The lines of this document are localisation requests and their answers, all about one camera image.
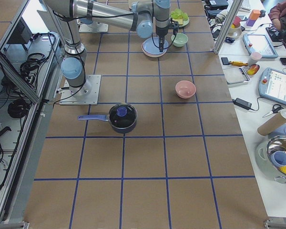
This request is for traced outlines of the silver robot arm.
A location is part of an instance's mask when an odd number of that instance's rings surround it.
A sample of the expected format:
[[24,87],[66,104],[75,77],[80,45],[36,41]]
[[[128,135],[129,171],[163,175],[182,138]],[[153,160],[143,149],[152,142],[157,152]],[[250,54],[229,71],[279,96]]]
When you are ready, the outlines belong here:
[[102,52],[125,52],[128,50],[129,35],[134,35],[140,41],[151,37],[153,26],[151,23],[143,23],[138,31],[130,32],[104,23],[91,22],[81,19],[79,32],[82,43],[89,52],[100,50]]
[[178,23],[170,17],[168,0],[140,0],[126,11],[94,0],[46,0],[45,5],[60,21],[64,48],[68,54],[61,70],[72,95],[80,96],[90,90],[84,70],[85,47],[79,36],[77,20],[87,19],[135,31],[141,38],[158,36],[158,50],[165,49],[165,36],[169,30],[178,31]]

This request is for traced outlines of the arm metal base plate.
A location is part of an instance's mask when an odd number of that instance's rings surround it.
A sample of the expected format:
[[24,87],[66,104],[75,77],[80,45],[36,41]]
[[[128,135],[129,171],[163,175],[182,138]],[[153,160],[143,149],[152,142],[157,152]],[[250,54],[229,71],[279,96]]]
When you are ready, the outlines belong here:
[[63,90],[61,93],[60,105],[97,105],[99,90],[101,84],[100,74],[87,74],[86,83],[83,88],[77,92],[75,88]]
[[95,21],[92,24],[79,23],[79,33],[104,33],[108,32],[108,28],[108,24]]

